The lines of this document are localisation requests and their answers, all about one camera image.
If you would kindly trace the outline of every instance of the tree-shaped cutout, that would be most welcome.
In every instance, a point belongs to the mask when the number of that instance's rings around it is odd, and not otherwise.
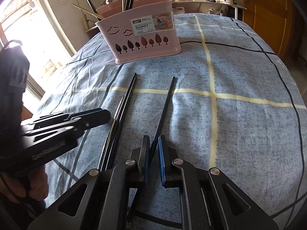
[[[135,43],[135,46],[140,50],[140,44],[138,42]]]
[[[130,48],[132,51],[134,51],[134,45],[131,41],[128,40],[128,48]]]
[[[150,39],[149,40],[149,44],[153,47],[154,46],[154,41],[153,41],[153,39]]]
[[[126,51],[126,53],[128,53],[128,47],[126,47],[125,45],[122,46],[122,49]]]
[[[147,40],[143,36],[141,37],[141,43],[145,48],[147,48],[148,43],[147,43]]]
[[[122,54],[122,48],[118,44],[115,44],[115,48],[116,48],[116,51]]]
[[[161,39],[160,35],[156,34],[155,40],[156,40],[156,43],[158,43],[159,46],[160,46],[161,42],[162,42],[162,39]]]
[[[168,38],[166,36],[163,37],[163,41],[165,42],[165,45],[168,45]]]

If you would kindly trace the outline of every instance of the pink plastic basket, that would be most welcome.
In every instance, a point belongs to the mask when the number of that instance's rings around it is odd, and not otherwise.
[[[122,1],[115,2],[105,5],[107,8],[103,8],[103,11],[101,8],[105,6],[97,9],[105,19],[96,25],[111,48],[116,64],[180,53],[171,0],[135,0],[133,9],[124,12],[121,12]],[[141,27],[140,30],[154,31],[140,33],[135,27],[138,22],[142,24],[141,21],[147,19],[150,29]]]

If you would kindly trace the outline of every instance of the basket label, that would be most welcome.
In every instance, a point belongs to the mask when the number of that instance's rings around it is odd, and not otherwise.
[[[135,35],[174,28],[172,13],[150,15],[130,20]]]

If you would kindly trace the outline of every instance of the metal screw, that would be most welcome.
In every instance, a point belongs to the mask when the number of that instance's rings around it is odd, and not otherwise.
[[[220,170],[217,168],[213,168],[210,170],[210,173],[213,175],[219,175],[220,174]]]
[[[135,164],[135,161],[133,159],[128,159],[128,160],[126,160],[126,164],[131,166],[131,165]]]
[[[75,128],[74,126],[67,126],[65,129],[66,130],[71,130],[71,129],[73,129],[73,128]]]
[[[99,170],[97,169],[92,169],[88,172],[90,174],[90,176],[95,176],[95,175],[98,175],[99,173]]]
[[[177,159],[174,160],[174,164],[181,165],[181,164],[183,164],[183,160],[180,159],[180,158],[177,158]]]

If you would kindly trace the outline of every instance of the human hand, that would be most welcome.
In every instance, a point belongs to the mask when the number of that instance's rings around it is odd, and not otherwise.
[[[8,174],[1,172],[3,179],[10,190],[19,197],[26,197],[26,190],[23,185],[17,180],[11,178]],[[36,201],[42,201],[48,196],[49,186],[48,177],[45,172],[45,165],[27,174],[30,180],[30,190],[28,196]],[[11,202],[19,203],[17,198],[9,191],[3,180],[0,179],[0,192],[5,195]]]

